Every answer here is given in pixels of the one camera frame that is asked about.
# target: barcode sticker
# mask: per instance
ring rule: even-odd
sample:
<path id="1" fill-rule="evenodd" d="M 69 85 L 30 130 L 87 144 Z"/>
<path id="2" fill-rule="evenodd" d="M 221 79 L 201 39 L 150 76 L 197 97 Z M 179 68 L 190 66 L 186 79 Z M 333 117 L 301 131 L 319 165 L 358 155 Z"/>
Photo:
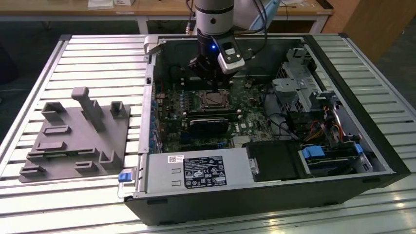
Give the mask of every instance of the barcode sticker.
<path id="1" fill-rule="evenodd" d="M 183 162 L 183 155 L 169 156 L 169 163 Z"/>

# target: blue drive bracket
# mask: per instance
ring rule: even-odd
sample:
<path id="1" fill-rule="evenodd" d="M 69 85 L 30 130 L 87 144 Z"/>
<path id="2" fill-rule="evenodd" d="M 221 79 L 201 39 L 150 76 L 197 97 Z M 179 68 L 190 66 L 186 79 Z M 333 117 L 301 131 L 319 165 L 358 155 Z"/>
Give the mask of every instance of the blue drive bracket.
<path id="1" fill-rule="evenodd" d="M 133 182 L 133 179 L 137 178 L 137 168 L 123 169 L 119 174 L 119 182 Z"/>
<path id="2" fill-rule="evenodd" d="M 361 144 L 355 144 L 355 145 L 354 145 L 354 148 L 357 148 L 357 151 L 358 151 L 358 154 L 359 154 L 359 155 L 365 152 L 363 147 L 362 147 Z"/>
<path id="3" fill-rule="evenodd" d="M 302 150 L 302 154 L 305 158 L 310 157 L 323 157 L 326 156 L 325 150 L 322 146 L 309 146 Z"/>

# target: wooden table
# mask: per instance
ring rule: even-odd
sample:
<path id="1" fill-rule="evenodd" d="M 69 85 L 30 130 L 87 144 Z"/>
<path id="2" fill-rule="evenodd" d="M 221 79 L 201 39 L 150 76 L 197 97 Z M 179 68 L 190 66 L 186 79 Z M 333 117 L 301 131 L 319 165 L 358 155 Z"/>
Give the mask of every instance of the wooden table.
<path id="1" fill-rule="evenodd" d="M 137 21 L 139 3 L 90 11 L 89 0 L 0 0 L 0 21 Z"/>
<path id="2" fill-rule="evenodd" d="M 291 6 L 297 7 L 279 7 L 274 20 L 314 21 L 310 32 L 321 33 L 334 10 L 325 9 L 317 0 L 307 0 L 307 3 L 293 4 Z M 185 0 L 141 0 L 138 12 L 138 23 L 142 34 L 149 34 L 147 22 L 150 20 L 187 20 L 190 18 Z"/>
<path id="3" fill-rule="evenodd" d="M 274 20 L 314 21 L 311 33 L 319 33 L 334 10 L 325 9 L 317 0 L 281 7 Z M 149 34 L 150 20 L 187 20 L 185 0 L 137 0 L 133 6 L 89 10 L 89 0 L 0 0 L 0 21 L 105 21 L 135 20 L 142 34 Z"/>

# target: motherboard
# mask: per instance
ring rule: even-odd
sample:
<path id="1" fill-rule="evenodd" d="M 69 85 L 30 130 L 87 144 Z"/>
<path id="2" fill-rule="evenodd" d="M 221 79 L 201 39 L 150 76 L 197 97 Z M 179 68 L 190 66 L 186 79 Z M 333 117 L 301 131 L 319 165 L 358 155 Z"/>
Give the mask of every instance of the motherboard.
<path id="1" fill-rule="evenodd" d="M 263 108 L 262 85 L 234 78 L 230 89 L 186 90 L 173 84 L 157 95 L 163 151 L 242 147 L 275 138 Z"/>

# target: blue latch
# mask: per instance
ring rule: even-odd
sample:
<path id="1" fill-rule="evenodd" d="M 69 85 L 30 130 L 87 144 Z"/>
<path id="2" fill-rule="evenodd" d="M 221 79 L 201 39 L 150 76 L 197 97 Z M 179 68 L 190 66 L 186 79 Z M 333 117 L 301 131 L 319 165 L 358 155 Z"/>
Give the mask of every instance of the blue latch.
<path id="1" fill-rule="evenodd" d="M 131 172 L 126 172 L 126 173 L 121 173 L 119 174 L 119 182 L 123 183 L 123 182 L 131 182 Z"/>
<path id="2" fill-rule="evenodd" d="M 363 147 L 361 144 L 355 144 L 354 147 L 357 148 L 357 151 L 359 154 L 362 154 L 365 152 Z"/>
<path id="3" fill-rule="evenodd" d="M 326 156 L 325 150 L 322 146 L 309 146 L 302 150 L 302 154 L 305 158 L 310 157 L 323 157 Z"/>

